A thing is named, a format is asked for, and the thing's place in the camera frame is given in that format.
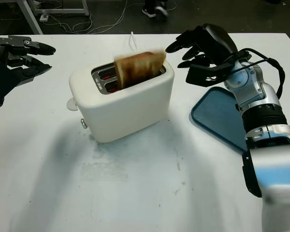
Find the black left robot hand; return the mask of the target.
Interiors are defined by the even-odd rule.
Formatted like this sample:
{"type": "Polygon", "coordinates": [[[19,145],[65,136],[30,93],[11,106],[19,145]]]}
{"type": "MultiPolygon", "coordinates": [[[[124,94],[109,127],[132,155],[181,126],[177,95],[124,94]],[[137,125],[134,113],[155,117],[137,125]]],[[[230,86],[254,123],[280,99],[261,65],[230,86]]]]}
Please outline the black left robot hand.
{"type": "Polygon", "coordinates": [[[0,64],[17,76],[21,82],[29,82],[52,67],[32,55],[51,56],[56,49],[34,42],[30,37],[9,35],[0,37],[0,64]]]}

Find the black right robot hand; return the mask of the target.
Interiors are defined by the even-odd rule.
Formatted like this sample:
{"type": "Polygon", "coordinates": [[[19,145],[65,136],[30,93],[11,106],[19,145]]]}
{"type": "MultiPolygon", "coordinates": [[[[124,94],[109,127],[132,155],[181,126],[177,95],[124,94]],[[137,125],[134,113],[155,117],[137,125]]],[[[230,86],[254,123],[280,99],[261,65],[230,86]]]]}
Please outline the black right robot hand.
{"type": "Polygon", "coordinates": [[[224,63],[238,52],[227,31],[214,24],[203,24],[183,32],[166,48],[166,53],[174,53],[183,48],[188,49],[182,57],[183,61],[203,55],[209,63],[215,65],[224,63]]]}

